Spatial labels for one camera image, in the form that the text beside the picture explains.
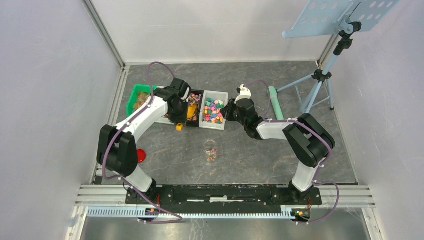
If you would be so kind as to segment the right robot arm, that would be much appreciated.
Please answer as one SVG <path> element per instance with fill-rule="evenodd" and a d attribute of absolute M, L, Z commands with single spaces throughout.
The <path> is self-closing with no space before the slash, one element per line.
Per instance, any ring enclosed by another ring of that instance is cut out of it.
<path fill-rule="evenodd" d="M 252 139 L 275 139 L 289 143 L 299 163 L 289 182 L 288 196 L 295 204 L 306 201 L 320 164 L 331 156 L 336 145 L 328 131 L 309 113 L 295 119 L 264 119 L 258 115 L 251 99 L 236 101 L 232 98 L 221 113 L 227 121 L 241 124 Z"/>

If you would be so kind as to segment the clear plastic jar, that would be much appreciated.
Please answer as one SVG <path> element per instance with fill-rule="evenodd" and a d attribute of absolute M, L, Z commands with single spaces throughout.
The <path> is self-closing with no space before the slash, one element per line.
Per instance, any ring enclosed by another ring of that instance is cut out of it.
<path fill-rule="evenodd" d="M 218 157 L 218 144 L 214 140 L 207 140 L 203 145 L 203 151 L 207 155 L 207 162 L 213 163 Z"/>

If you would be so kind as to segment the orange plastic scoop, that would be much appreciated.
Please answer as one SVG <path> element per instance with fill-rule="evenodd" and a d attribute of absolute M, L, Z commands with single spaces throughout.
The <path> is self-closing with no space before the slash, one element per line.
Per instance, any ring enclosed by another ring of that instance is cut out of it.
<path fill-rule="evenodd" d="M 187 122 L 186 123 L 178 123 L 176 125 L 177 131 L 182 131 L 184 127 L 199 127 L 199 104 L 198 103 L 190 103 L 187 111 Z"/>

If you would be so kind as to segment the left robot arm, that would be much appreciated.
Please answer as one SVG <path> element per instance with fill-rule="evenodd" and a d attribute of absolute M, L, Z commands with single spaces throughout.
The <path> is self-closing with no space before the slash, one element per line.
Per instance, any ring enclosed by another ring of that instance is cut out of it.
<path fill-rule="evenodd" d="M 156 200 L 156 182 L 139 166 L 137 142 L 163 116 L 182 128 L 188 120 L 191 91 L 187 82 L 174 78 L 170 86 L 155 89 L 153 96 L 125 120 L 115 126 L 106 124 L 100 130 L 97 163 L 137 189 L 137 196 L 145 204 Z"/>

